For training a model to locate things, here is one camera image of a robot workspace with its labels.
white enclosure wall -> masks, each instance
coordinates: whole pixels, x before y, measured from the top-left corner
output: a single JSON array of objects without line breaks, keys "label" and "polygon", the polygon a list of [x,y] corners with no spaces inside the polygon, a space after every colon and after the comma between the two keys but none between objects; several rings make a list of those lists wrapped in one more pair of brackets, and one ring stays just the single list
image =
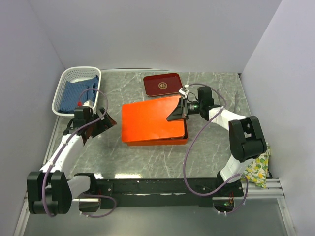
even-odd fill
[{"label": "white enclosure wall", "polygon": [[281,0],[29,0],[66,68],[242,72]]},{"label": "white enclosure wall", "polygon": [[298,235],[315,235],[315,1],[283,0],[242,74]]},{"label": "white enclosure wall", "polygon": [[12,235],[26,177],[43,162],[62,66],[26,0],[0,1],[0,235]]}]

blue cloth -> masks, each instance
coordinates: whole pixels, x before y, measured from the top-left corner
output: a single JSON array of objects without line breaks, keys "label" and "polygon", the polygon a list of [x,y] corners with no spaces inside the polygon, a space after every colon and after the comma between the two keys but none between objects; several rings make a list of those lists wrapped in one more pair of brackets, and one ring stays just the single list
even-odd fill
[{"label": "blue cloth", "polygon": [[[67,81],[65,83],[64,91],[63,91],[63,98],[60,103],[60,107],[58,112],[60,113],[74,113],[74,109],[77,106],[78,99],[80,94],[90,88],[97,88],[98,87],[98,76],[96,75],[93,79],[79,81],[76,83],[71,83]],[[89,90],[85,94],[81,96],[80,102],[83,104],[87,100],[91,100],[95,102],[96,99],[96,91]]]}]

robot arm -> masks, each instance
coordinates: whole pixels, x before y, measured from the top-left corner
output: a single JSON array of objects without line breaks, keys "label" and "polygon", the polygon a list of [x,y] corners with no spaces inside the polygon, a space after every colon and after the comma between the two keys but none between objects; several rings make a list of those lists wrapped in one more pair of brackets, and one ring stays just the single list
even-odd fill
[{"label": "robot arm", "polygon": [[80,173],[71,180],[66,177],[70,174],[75,159],[80,155],[88,138],[93,138],[116,125],[116,122],[106,114],[98,122],[87,126],[77,132],[67,143],[70,135],[82,125],[98,119],[99,113],[104,113],[101,108],[96,114],[90,106],[77,107],[66,130],[63,132],[62,141],[50,158],[50,160],[40,169],[39,172],[31,172],[27,178],[29,211],[32,214],[45,214],[42,200],[42,186],[44,175],[53,165],[53,159],[60,155],[53,165],[48,175],[45,186],[46,203],[52,214],[65,214],[69,211],[72,199],[78,197],[83,192],[96,193],[96,179],[92,173]]},{"label": "robot arm", "polygon": [[[213,117],[217,112],[219,112],[220,108],[213,108],[209,111],[209,117]],[[255,144],[257,142],[257,150],[253,151],[252,155],[247,156],[246,153],[244,153],[244,146],[239,145],[238,150],[235,150],[234,153],[240,152],[238,154],[238,158],[235,158],[233,154],[231,155],[230,159],[228,160],[226,166],[220,171],[220,176],[222,177],[223,181],[226,181],[228,178],[240,174],[238,177],[235,177],[230,181],[234,182],[241,178],[241,174],[244,172],[246,167],[253,161],[253,159],[259,157],[260,154],[264,153],[266,151],[266,143],[262,135],[262,131],[259,125],[259,121],[256,117],[245,117],[240,116],[238,114],[235,114],[233,112],[230,112],[226,109],[224,109],[213,121],[212,123],[216,123],[223,127],[224,129],[229,131],[229,128],[231,127],[233,130],[231,131],[232,136],[235,134],[235,126],[239,125],[239,128],[242,128],[240,130],[239,135],[237,137],[232,137],[231,139],[231,133],[230,133],[230,143],[233,145],[233,142],[235,142],[234,139],[240,139],[240,143],[243,143],[245,145],[246,143],[251,143],[252,147],[256,149]]]},{"label": "robot arm", "polygon": [[[187,102],[189,86],[185,85],[180,89],[182,96],[179,105],[168,117],[168,120],[181,118],[188,119],[188,115],[200,114],[206,120],[214,117],[222,107],[214,104],[210,87],[198,88],[198,100]],[[255,116],[245,117],[223,109],[222,112],[212,120],[229,131],[231,157],[226,166],[218,173],[219,183],[225,182],[236,174],[242,174],[246,167],[262,153],[267,150],[267,145],[259,124]],[[241,176],[237,176],[229,181],[235,182]]]}]

yellow patterned cloth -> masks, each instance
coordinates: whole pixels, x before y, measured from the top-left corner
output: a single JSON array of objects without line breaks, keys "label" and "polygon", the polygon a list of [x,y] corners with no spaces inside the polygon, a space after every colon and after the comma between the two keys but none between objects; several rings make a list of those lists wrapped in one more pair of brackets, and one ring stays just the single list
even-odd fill
[{"label": "yellow patterned cloth", "polygon": [[267,143],[267,151],[250,163],[243,174],[246,178],[257,186],[266,187],[266,177],[268,172],[268,161],[270,157],[270,146]]}]

white laundry basket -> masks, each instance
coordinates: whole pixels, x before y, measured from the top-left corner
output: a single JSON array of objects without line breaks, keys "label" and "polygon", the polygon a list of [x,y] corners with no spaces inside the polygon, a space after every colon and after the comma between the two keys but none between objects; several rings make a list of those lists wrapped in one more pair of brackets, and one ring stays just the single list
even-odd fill
[{"label": "white laundry basket", "polygon": [[[63,72],[63,74],[60,77],[57,90],[55,92],[53,104],[51,106],[53,112],[58,115],[58,116],[63,116],[63,117],[74,117],[74,113],[60,113],[58,112],[61,104],[61,100],[63,98],[63,92],[64,92],[64,87],[66,81],[69,82],[78,82],[78,81],[83,81],[83,80],[88,80],[92,79],[95,77],[95,75],[98,76],[98,89],[100,87],[100,81],[101,81],[101,71],[96,68],[96,67],[91,67],[91,66],[78,66],[78,67],[72,67]],[[98,101],[98,95],[99,92],[96,93],[96,98],[95,98],[95,103],[93,105],[93,109],[96,108],[97,106],[97,101]]]}]

